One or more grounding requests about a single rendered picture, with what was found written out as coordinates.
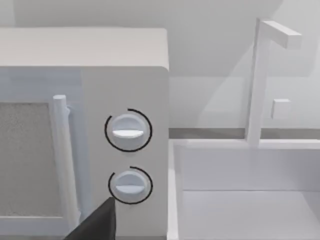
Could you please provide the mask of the pale microwave oven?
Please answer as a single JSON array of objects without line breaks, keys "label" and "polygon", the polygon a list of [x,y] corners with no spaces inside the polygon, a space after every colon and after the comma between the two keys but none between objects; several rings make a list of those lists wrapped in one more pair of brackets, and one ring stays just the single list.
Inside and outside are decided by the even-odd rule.
[{"label": "pale microwave oven", "polygon": [[[163,28],[0,27],[0,71],[7,69],[79,70],[82,79],[83,130],[88,185],[82,223],[112,197],[108,179],[130,166],[145,170],[153,192],[144,202],[127,205],[115,198],[115,240],[167,240],[169,151],[169,54]],[[149,144],[121,152],[106,140],[108,116],[128,108],[151,121]],[[73,230],[57,221],[24,223],[3,219],[0,239],[64,237]]]}]

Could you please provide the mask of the microwave door with grey window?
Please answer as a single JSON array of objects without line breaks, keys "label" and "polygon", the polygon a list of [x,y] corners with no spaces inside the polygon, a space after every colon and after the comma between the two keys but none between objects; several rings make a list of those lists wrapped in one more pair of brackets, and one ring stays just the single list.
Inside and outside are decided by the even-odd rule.
[{"label": "microwave door with grey window", "polygon": [[87,213],[83,89],[79,70],[0,70],[0,224],[68,225],[59,172],[53,96],[65,95],[79,222]]}]

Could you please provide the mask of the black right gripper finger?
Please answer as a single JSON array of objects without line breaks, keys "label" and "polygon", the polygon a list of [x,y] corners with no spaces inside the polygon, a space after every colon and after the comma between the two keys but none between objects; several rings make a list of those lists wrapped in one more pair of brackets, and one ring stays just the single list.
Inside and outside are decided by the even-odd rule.
[{"label": "black right gripper finger", "polygon": [[116,201],[109,197],[64,240],[116,240]]}]

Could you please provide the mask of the white microwave knob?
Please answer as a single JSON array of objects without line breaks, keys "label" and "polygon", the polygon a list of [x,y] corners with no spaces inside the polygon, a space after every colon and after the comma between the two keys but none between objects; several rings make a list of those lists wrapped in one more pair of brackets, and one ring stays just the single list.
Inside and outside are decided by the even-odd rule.
[{"label": "white microwave knob", "polygon": [[108,179],[110,195],[125,205],[138,205],[146,201],[154,190],[151,176],[142,168],[130,166],[120,173],[113,172]]},{"label": "white microwave knob", "polygon": [[104,123],[104,136],[116,150],[134,153],[145,148],[153,137],[153,126],[147,115],[134,108],[110,115]]}]

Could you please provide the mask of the tall white tap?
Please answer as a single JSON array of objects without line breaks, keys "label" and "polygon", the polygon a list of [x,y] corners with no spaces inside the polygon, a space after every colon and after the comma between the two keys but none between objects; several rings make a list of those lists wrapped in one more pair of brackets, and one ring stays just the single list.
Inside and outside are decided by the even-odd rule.
[{"label": "tall white tap", "polygon": [[299,50],[302,34],[274,20],[257,18],[250,73],[250,94],[245,139],[249,147],[260,144],[263,106],[268,77],[271,42],[287,50]]}]

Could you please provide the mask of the white sink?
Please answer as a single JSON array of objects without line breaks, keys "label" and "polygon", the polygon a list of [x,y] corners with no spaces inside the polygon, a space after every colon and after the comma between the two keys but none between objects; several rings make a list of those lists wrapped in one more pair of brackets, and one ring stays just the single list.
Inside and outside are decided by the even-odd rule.
[{"label": "white sink", "polygon": [[171,139],[176,240],[320,240],[320,140]]}]

